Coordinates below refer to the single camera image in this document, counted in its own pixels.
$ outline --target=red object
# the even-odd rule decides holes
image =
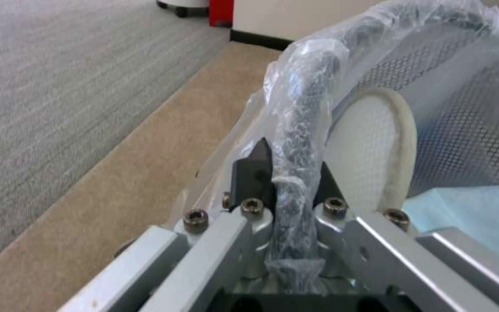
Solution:
[[[209,0],[209,25],[232,26],[234,0]]]

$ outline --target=white wall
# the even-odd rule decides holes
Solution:
[[[234,0],[235,30],[297,40],[367,10],[380,0]],[[499,0],[485,0],[499,6]]]

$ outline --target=hex socket bolt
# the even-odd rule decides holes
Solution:
[[[182,223],[184,223],[184,229],[186,229],[186,231],[193,234],[199,234],[203,233],[207,229],[209,225],[209,217],[206,211],[194,209],[184,214]]]
[[[405,212],[399,209],[388,208],[382,214],[403,231],[408,231],[409,217]]]
[[[323,203],[323,212],[335,219],[344,219],[348,208],[348,203],[339,197],[329,197]]]
[[[263,217],[263,202],[258,198],[246,198],[240,204],[242,215],[248,220],[258,220]]]
[[[222,207],[224,209],[230,208],[230,192],[222,193]]]

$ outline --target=gray carpet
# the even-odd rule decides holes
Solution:
[[[228,41],[153,0],[0,0],[0,251]]]

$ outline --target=black wheel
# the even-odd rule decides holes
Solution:
[[[168,5],[165,2],[161,2],[159,0],[156,0],[156,2],[157,2],[157,6],[162,8],[162,9],[166,9],[168,7]]]
[[[184,8],[183,6],[177,6],[175,9],[176,16],[180,18],[185,18],[188,16],[188,8]]]

